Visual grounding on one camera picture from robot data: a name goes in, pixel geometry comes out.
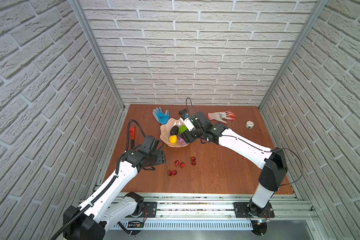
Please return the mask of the green bumpy fake fruit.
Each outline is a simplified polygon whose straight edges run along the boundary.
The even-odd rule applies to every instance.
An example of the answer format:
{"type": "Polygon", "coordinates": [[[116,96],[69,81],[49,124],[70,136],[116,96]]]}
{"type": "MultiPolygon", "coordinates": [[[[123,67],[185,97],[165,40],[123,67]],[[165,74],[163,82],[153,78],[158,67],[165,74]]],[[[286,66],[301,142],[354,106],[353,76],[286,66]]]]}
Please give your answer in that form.
{"type": "Polygon", "coordinates": [[[179,135],[181,135],[182,133],[184,133],[187,130],[188,130],[188,128],[186,126],[180,126],[179,130],[178,130],[178,133],[179,133],[179,135]]]}

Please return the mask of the dark fake avocado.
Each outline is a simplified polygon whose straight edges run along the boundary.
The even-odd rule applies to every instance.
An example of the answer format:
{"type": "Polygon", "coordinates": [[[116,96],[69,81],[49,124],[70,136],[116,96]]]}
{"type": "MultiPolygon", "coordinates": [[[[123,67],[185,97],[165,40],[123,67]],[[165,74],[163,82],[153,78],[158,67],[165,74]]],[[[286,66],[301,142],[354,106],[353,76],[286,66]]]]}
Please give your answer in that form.
{"type": "Polygon", "coordinates": [[[175,125],[170,130],[170,136],[171,135],[178,135],[179,126],[175,125]]]}

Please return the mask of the red cherry pair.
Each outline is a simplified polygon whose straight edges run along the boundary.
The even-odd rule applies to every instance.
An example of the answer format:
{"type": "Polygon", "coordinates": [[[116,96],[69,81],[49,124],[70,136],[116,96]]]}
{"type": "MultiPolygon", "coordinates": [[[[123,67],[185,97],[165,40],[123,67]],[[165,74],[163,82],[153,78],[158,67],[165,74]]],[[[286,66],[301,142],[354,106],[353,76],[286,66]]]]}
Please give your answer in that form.
{"type": "Polygon", "coordinates": [[[175,176],[177,175],[177,170],[168,170],[168,176],[175,176]]]}
{"type": "Polygon", "coordinates": [[[195,166],[195,165],[197,164],[197,162],[196,162],[196,157],[190,157],[190,160],[191,160],[191,164],[192,164],[193,166],[195,166]]]}
{"type": "Polygon", "coordinates": [[[185,163],[184,163],[184,162],[180,162],[179,160],[176,160],[176,161],[175,161],[175,166],[176,166],[176,167],[183,168],[183,167],[185,166],[185,163]]]}

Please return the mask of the yellow fake pear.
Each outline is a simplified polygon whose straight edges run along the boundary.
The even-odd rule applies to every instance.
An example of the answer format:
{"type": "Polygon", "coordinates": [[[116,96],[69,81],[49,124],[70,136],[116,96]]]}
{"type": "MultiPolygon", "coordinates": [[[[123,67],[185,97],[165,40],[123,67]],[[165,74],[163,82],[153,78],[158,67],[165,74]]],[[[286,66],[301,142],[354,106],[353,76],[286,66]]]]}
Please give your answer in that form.
{"type": "Polygon", "coordinates": [[[171,136],[169,137],[169,142],[170,142],[171,144],[176,144],[176,143],[178,142],[178,137],[177,137],[177,135],[171,135],[171,136]]]}

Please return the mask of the purple fake cabbage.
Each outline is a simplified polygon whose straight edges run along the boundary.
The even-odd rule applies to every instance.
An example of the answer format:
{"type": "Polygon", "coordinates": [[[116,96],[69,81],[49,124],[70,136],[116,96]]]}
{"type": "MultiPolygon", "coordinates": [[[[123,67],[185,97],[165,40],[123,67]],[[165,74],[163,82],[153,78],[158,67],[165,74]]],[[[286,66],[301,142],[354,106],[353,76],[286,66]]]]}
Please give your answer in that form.
{"type": "Polygon", "coordinates": [[[180,135],[177,135],[177,143],[181,145],[186,144],[185,140],[180,135]]]}

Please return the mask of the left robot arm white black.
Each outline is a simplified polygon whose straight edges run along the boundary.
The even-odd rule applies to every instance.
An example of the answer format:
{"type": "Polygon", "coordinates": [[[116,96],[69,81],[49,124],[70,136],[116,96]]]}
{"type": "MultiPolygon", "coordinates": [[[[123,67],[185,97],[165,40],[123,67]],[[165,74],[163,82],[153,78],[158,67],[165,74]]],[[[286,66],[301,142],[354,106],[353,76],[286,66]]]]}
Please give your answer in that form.
{"type": "Polygon", "coordinates": [[[146,136],[141,145],[126,149],[107,180],[78,207],[66,209],[63,226],[52,239],[62,235],[65,240],[101,240],[113,225],[125,217],[139,217],[143,213],[144,198],[136,193],[128,193],[116,205],[111,204],[141,170],[154,171],[156,165],[166,162],[159,142],[152,136],[146,136]]]}

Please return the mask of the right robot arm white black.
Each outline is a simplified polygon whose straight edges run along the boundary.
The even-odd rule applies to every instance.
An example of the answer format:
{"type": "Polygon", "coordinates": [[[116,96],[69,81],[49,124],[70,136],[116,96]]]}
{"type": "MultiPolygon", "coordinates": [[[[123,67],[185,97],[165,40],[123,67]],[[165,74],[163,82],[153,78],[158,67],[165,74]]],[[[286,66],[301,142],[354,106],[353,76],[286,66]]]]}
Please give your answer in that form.
{"type": "Polygon", "coordinates": [[[221,123],[212,125],[202,112],[192,116],[182,113],[180,121],[187,128],[180,133],[187,144],[197,139],[203,144],[215,143],[245,157],[262,170],[259,184],[247,209],[252,215],[264,210],[274,193],[279,190],[288,172],[284,151],[279,148],[272,150],[256,144],[221,123]]]}

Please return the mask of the pink wavy fruit bowl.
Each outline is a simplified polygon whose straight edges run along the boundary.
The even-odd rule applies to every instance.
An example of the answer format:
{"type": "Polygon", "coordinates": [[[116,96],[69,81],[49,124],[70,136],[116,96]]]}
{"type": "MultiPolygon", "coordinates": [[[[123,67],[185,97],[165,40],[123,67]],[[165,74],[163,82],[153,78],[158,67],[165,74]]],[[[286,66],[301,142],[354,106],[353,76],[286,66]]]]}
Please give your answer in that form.
{"type": "Polygon", "coordinates": [[[190,138],[187,136],[188,129],[182,118],[178,120],[170,118],[165,125],[161,125],[160,130],[160,139],[169,147],[182,148],[190,143],[190,138]]]}

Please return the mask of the white red work glove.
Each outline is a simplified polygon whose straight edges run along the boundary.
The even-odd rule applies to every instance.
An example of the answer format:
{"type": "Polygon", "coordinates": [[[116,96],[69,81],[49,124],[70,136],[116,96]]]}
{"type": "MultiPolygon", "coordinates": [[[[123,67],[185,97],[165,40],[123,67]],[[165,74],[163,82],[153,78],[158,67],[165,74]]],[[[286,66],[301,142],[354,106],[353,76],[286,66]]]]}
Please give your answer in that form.
{"type": "Polygon", "coordinates": [[[208,113],[208,119],[226,124],[227,121],[234,121],[236,115],[232,111],[208,113]]]}

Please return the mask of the red pipe wrench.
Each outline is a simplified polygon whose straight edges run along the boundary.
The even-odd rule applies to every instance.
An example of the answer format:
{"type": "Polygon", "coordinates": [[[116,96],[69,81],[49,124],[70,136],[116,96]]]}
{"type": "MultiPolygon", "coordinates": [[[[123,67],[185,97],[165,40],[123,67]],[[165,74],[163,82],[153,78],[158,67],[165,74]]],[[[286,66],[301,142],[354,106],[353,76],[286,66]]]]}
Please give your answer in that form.
{"type": "Polygon", "coordinates": [[[131,137],[131,149],[133,149],[135,147],[135,136],[136,136],[136,127],[129,127],[129,134],[130,134],[130,137],[131,137]]]}

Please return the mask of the blue work glove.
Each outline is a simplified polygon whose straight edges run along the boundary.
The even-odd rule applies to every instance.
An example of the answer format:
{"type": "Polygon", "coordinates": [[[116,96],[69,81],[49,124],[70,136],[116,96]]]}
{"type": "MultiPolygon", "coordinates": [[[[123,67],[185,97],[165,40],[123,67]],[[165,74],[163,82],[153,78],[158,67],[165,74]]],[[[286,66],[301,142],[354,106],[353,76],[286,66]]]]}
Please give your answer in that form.
{"type": "Polygon", "coordinates": [[[169,111],[166,110],[163,112],[161,107],[153,109],[152,114],[156,121],[158,121],[161,125],[166,125],[170,118],[169,111]]]}

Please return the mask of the white tape roll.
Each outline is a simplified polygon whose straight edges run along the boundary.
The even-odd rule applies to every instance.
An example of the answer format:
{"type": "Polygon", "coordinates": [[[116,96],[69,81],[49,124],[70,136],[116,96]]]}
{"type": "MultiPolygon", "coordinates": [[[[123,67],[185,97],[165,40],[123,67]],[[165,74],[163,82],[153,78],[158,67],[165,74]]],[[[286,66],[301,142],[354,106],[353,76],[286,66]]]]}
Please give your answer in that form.
{"type": "Polygon", "coordinates": [[[246,122],[246,128],[247,128],[247,129],[252,129],[252,128],[254,127],[254,125],[255,125],[255,124],[254,124],[252,121],[247,121],[247,122],[246,122]]]}

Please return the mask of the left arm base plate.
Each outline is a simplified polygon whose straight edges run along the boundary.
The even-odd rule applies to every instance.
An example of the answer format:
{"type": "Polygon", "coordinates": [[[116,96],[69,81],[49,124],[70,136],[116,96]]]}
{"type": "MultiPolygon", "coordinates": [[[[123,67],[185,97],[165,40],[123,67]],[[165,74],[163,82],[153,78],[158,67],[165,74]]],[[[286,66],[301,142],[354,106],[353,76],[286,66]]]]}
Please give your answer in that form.
{"type": "Polygon", "coordinates": [[[132,214],[126,216],[126,218],[155,218],[157,214],[157,202],[144,202],[142,210],[139,214],[132,214]]]}

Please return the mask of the aluminium frame rail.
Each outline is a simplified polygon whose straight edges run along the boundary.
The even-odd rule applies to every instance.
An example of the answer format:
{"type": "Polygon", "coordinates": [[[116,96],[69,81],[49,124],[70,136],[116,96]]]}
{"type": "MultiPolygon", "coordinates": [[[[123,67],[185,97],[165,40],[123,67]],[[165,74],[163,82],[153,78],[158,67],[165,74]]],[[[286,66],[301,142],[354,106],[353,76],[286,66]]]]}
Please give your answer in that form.
{"type": "Polygon", "coordinates": [[[110,230],[241,230],[266,227],[270,221],[312,221],[319,218],[309,201],[295,195],[273,195],[275,217],[236,218],[234,202],[249,202],[250,195],[142,193],[145,202],[157,202],[155,218],[124,218],[110,230]]]}

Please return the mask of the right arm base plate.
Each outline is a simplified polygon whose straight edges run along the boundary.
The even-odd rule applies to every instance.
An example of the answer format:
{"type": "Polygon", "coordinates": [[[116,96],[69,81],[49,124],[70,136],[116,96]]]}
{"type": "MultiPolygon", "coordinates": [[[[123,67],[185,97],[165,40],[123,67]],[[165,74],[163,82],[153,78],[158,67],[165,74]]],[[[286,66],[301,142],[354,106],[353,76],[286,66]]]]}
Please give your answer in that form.
{"type": "Polygon", "coordinates": [[[264,208],[260,208],[252,202],[234,202],[233,206],[236,218],[271,219],[275,217],[270,202],[268,202],[264,208]]]}

